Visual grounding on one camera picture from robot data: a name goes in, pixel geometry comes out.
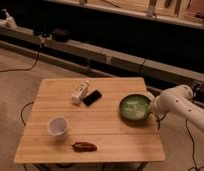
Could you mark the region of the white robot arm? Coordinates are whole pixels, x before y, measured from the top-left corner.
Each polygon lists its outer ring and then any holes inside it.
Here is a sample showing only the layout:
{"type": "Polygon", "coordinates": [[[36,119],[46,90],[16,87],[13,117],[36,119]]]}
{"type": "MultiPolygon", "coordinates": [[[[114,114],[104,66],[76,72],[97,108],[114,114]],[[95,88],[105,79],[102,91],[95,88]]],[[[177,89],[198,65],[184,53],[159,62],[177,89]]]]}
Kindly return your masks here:
{"type": "Polygon", "coordinates": [[[179,85],[163,90],[150,103],[154,115],[178,114],[204,132],[204,109],[192,102],[193,90],[188,85],[179,85]]]}

